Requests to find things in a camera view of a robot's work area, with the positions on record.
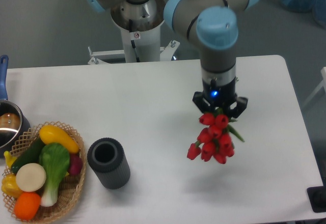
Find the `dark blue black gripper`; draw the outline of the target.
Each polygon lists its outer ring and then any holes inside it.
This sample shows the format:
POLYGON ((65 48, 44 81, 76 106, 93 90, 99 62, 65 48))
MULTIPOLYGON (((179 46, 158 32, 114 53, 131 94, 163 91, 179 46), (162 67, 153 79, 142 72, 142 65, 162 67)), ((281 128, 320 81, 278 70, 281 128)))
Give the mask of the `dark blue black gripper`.
POLYGON ((236 77, 224 86, 217 86, 214 81, 213 85, 205 81, 202 83, 203 92, 194 92, 192 98, 201 113, 211 113, 221 107, 228 117, 238 118, 247 108, 248 98, 236 96, 236 77))

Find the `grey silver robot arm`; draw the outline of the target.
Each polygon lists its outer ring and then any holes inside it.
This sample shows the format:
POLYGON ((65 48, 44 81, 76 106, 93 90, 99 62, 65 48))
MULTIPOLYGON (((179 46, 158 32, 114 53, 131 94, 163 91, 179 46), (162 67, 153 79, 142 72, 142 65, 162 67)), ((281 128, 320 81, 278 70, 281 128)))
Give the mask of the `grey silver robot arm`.
POLYGON ((110 10, 120 29, 125 61, 158 61, 160 27, 169 26, 200 53, 203 91, 193 102, 203 112, 221 110, 237 118, 248 100, 235 91, 238 38, 236 13, 259 0, 87 0, 97 12, 110 10))

